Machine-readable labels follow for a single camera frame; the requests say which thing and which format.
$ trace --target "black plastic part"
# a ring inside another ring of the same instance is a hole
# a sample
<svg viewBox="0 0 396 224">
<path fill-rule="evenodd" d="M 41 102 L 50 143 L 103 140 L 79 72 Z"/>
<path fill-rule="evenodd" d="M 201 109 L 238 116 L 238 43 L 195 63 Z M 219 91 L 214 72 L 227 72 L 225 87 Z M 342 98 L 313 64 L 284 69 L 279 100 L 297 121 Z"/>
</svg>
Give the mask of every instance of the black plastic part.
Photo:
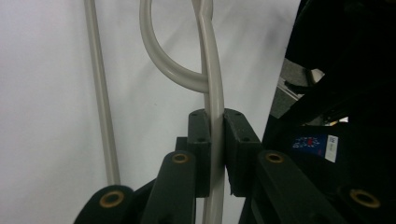
<svg viewBox="0 0 396 224">
<path fill-rule="evenodd" d="M 257 176 L 281 223 L 346 223 L 286 154 L 261 152 Z"/>
<path fill-rule="evenodd" d="M 148 182 L 145 186 L 137 189 L 134 192 L 134 200 L 131 203 L 131 218 L 126 224 L 140 223 L 143 213 L 146 209 L 147 202 L 149 200 L 149 195 L 154 187 L 155 179 Z"/>
<path fill-rule="evenodd" d="M 257 224 L 256 218 L 253 216 L 253 212 L 251 210 L 251 197 L 247 197 L 245 199 L 238 224 Z"/>
<path fill-rule="evenodd" d="M 246 197 L 254 180 L 257 154 L 262 143 L 245 116 L 231 109 L 224 111 L 225 156 L 231 193 Z"/>
<path fill-rule="evenodd" d="M 97 191 L 76 218 L 75 224 L 124 224 L 135 219 L 131 212 L 134 192 L 125 186 L 109 186 Z"/>
<path fill-rule="evenodd" d="M 171 152 L 148 198 L 141 223 L 187 224 L 195 222 L 195 156 Z"/>
<path fill-rule="evenodd" d="M 196 193 L 197 198 L 209 196 L 210 190 L 210 138 L 209 119 L 203 109 L 189 114 L 189 137 L 178 137 L 176 150 L 186 150 L 197 160 Z"/>
</svg>

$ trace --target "white wall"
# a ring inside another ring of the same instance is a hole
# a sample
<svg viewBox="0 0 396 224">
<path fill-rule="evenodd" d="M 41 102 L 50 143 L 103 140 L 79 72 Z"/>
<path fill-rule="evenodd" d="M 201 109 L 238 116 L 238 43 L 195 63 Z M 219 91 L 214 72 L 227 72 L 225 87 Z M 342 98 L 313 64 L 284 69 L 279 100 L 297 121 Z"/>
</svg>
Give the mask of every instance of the white wall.
<svg viewBox="0 0 396 224">
<path fill-rule="evenodd" d="M 244 113 L 259 137 L 297 6 L 215 1 L 225 105 Z M 96 7 L 121 182 L 138 189 L 187 134 L 187 116 L 204 107 L 203 97 L 150 61 L 138 1 Z M 199 71 L 191 2 L 157 0 L 152 15 L 165 51 Z M 72 223 L 106 185 L 83 1 L 0 0 L 0 31 L 0 223 Z M 225 201 L 223 222 L 237 223 L 243 201 Z"/>
</svg>

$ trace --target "brass insert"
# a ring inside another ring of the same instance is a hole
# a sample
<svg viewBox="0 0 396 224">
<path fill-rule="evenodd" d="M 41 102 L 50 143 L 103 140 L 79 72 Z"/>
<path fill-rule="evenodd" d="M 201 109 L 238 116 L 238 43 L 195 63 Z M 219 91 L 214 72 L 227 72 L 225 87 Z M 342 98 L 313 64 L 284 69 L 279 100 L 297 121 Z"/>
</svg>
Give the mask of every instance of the brass insert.
<svg viewBox="0 0 396 224">
<path fill-rule="evenodd" d="M 122 203 L 124 194 L 119 190 L 113 190 L 102 196 L 99 204 L 104 208 L 111 208 Z"/>
<path fill-rule="evenodd" d="M 381 202 L 373 194 L 362 189 L 352 189 L 349 196 L 353 201 L 365 207 L 378 208 L 381 206 Z"/>
</svg>

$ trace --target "black plastic bracket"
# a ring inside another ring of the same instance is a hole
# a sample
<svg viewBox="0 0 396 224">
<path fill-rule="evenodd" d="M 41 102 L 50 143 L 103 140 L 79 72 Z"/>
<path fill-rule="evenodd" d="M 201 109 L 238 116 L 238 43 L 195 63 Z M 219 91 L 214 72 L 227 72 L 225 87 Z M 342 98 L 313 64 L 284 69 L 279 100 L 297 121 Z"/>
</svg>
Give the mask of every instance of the black plastic bracket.
<svg viewBox="0 0 396 224">
<path fill-rule="evenodd" d="M 247 197 L 255 178 L 255 163 L 262 143 L 245 116 L 236 110 L 224 111 L 224 132 L 231 193 L 236 197 Z"/>
<path fill-rule="evenodd" d="M 166 155 L 141 223 L 195 222 L 195 163 L 187 151 Z"/>
</svg>

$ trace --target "gray tube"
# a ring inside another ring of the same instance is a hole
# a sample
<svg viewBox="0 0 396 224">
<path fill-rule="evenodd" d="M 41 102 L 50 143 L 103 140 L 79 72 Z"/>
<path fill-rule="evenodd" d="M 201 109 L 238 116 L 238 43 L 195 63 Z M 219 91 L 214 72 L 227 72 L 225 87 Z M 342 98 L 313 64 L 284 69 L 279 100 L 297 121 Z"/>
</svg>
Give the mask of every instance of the gray tube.
<svg viewBox="0 0 396 224">
<path fill-rule="evenodd" d="M 110 104 L 108 101 L 105 67 L 99 38 L 98 21 L 94 0 L 85 0 L 88 37 L 90 39 L 93 79 L 95 82 L 96 101 L 98 104 L 103 151 L 105 153 L 106 175 L 108 185 L 120 184 L 120 170 L 117 159 L 116 141 L 114 139 Z"/>
</svg>

